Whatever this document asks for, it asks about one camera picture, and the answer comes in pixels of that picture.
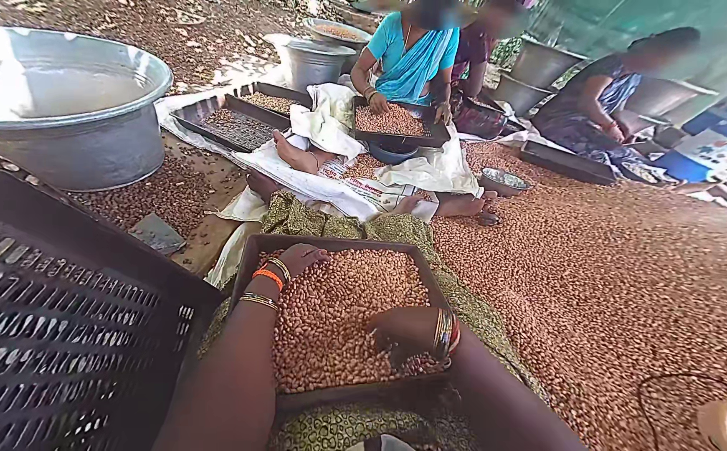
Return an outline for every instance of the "seated woman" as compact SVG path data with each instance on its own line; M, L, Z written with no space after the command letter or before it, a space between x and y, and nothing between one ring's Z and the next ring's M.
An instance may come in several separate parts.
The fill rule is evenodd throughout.
M456 86L466 97L478 96L494 47L500 39L521 34L521 15L524 12L526 10L517 0L488 0L478 11L474 22L461 27L452 66L453 96ZM467 69L469 76L464 78Z
M700 32L692 27L664 31L633 42L625 53L589 64L532 119L541 135L567 149L612 166L632 180L658 183L649 160L623 143L628 128L612 117L625 107L643 74L654 74L693 50Z
M416 14L408 9L382 20L352 68L352 84L375 114L387 112L388 102L434 104L438 108L436 122L448 124L452 64L460 30L419 28L412 19ZM372 87L370 71L378 60L383 74Z

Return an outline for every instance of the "metal bucket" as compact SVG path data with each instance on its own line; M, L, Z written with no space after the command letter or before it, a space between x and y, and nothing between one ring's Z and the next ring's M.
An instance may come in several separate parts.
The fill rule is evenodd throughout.
M585 56L525 39L511 77L529 86L546 88L585 59Z
M685 81L644 77L625 108L648 117L662 117L697 96L717 96L717 91Z
M134 46L0 27L0 156L61 190L129 185L163 163L152 102L171 82Z
M348 56L347 60L344 61L344 65L341 66L342 74L349 74L352 71L352 67L358 62L363 47L367 46L371 40L371 35L364 30L355 28L354 26L346 25L339 22L333 22L331 20L324 20L320 18L306 18L303 23L310 29L310 36L324 43L330 43L336 46L345 46L355 51L354 55ZM358 36L357 39L342 38L341 36L332 35L326 31L318 29L320 25L338 26L347 30L349 33L354 33Z
M499 85L497 85L497 89L491 98L508 102L511 108L514 109L514 114L522 117L528 114L530 108L535 107L542 99L555 93L556 91L524 84L501 70L499 72Z
M270 42L289 67L286 81L292 89L307 92L312 84L338 83L341 66L355 51L345 46L317 43L293 36L273 34L264 39Z

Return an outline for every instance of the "bare foot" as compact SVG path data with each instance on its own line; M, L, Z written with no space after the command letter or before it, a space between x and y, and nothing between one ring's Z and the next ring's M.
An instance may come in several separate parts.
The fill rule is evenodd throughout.
M483 211L486 200L497 199L494 191L486 191L480 199L475 199L471 194L436 193L436 196L436 216L475 216Z
M249 189L255 191L267 205L271 200L271 195L280 189L277 182L254 169L249 169L248 174L246 174L246 184L249 186Z
M306 152L288 142L282 133L274 131L274 143L277 145L277 154L292 168L316 175L318 173L318 158L312 152Z
M407 198L404 198L403 200L400 200L396 207L394 207L391 212L393 214L402 214L402 213L410 213L416 208L416 204L420 200L423 200L421 194L414 194L413 196L408 196Z

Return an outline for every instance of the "black perforated crate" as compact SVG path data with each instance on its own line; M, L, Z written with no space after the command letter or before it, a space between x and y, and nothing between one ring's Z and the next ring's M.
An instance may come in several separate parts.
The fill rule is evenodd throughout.
M0 171L0 449L146 450L220 293Z

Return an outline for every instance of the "blue saree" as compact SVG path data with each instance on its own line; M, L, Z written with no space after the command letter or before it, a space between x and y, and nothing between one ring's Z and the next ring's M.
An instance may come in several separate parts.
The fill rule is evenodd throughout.
M429 30L405 51L402 17L391 13L378 26L368 48L382 60L383 74L375 87L390 102L429 105L431 95L422 96L424 85L438 70L455 62L459 29Z

